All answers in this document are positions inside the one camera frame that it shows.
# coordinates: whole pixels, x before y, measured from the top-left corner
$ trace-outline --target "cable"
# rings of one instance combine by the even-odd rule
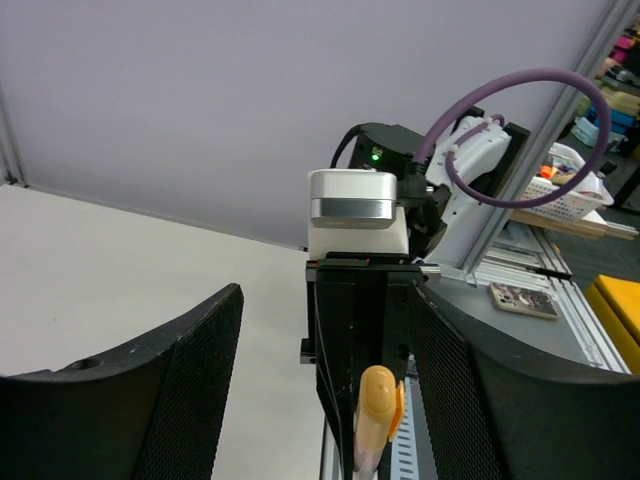
[[[413,156],[413,162],[425,164],[427,159],[433,156],[436,146],[436,140],[438,139],[438,137],[445,132],[445,130],[451,123],[453,123],[458,117],[463,115],[471,106],[475,105],[481,100],[484,100],[488,96],[493,95],[494,93],[506,88],[514,87],[516,85],[522,85],[525,83],[542,81],[559,82],[577,88],[591,99],[593,105],[596,108],[596,114],[600,119],[600,131],[598,132],[598,138],[593,148],[593,152],[591,152],[591,155],[585,161],[582,169],[580,169],[571,180],[569,180],[565,185],[561,186],[554,192],[543,197],[532,198],[529,200],[508,201],[483,195],[464,183],[455,169],[455,153],[452,151],[447,154],[445,168],[453,183],[455,183],[460,188],[460,190],[462,190],[474,200],[485,203],[487,205],[491,205],[493,207],[514,209],[533,208],[557,200],[563,195],[569,193],[589,174],[591,170],[597,169],[598,163],[601,157],[604,155],[607,149],[607,144],[609,142],[609,133],[611,130],[611,110],[609,109],[609,105],[602,96],[602,93],[600,92],[598,87],[596,87],[590,80],[584,78],[581,75],[578,75],[577,73],[558,68],[534,68],[530,70],[523,70],[521,72],[511,73],[509,75],[496,78],[495,80],[492,80],[472,91],[471,93],[465,95],[455,104],[453,104],[446,112],[444,112],[442,116],[432,125],[427,134],[424,136],[420,147]]]
[[[344,152],[344,149],[347,148],[347,145],[349,145],[349,142],[351,142],[351,140],[353,140],[358,135],[360,135],[361,129],[362,129],[361,124],[355,125],[349,129],[349,131],[345,134],[344,138],[338,145],[338,148],[336,149],[336,153],[333,154],[333,158],[331,159],[331,165],[329,166],[329,168],[336,168],[340,155],[342,155],[342,152]]]

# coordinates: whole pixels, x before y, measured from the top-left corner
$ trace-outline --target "perforated metal strip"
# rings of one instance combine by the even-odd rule
[[[404,381],[405,412],[398,434],[391,445],[391,480],[419,480],[416,434],[413,426],[411,379]]]

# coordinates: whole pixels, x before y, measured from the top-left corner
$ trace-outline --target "white basket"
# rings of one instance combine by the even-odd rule
[[[563,157],[567,163],[572,163],[575,168],[582,168],[584,166],[584,160],[580,154],[566,145],[554,143],[549,153]],[[589,176],[591,176],[591,178],[583,180],[580,185],[583,185],[586,181],[599,181],[593,172],[589,172]],[[553,185],[551,181],[546,178],[534,177],[531,179],[531,183],[529,183],[529,186],[522,195],[522,200],[539,198],[554,192],[558,188],[559,187]],[[571,191],[551,203],[547,203],[540,207],[528,208],[526,210],[535,213],[536,215],[540,215],[541,217],[551,218],[559,222],[572,223],[598,207],[613,204],[613,197],[611,197],[611,194],[606,188],[604,188],[604,186],[601,189],[601,194],[603,199],[589,197],[581,193]]]

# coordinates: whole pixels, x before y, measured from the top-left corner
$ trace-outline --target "white wall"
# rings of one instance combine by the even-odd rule
[[[0,78],[31,184],[299,245],[347,128],[571,67],[609,4],[0,0]],[[556,88],[484,106],[534,128]]]

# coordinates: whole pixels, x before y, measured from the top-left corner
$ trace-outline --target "gray floor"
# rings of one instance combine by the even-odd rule
[[[584,158],[591,152],[591,148],[580,143],[573,135],[559,143],[574,148]],[[623,159],[614,154],[608,154],[607,160],[618,166],[605,182],[609,192],[615,195],[640,162],[635,159]],[[630,203],[633,207],[640,208],[640,188],[631,196]],[[609,222],[630,225],[640,230],[638,213],[607,209],[602,211],[601,215]],[[640,238],[629,241],[605,237],[596,241],[550,232],[549,239],[560,248],[562,257],[573,271],[574,281],[583,290],[600,274],[640,282]]]

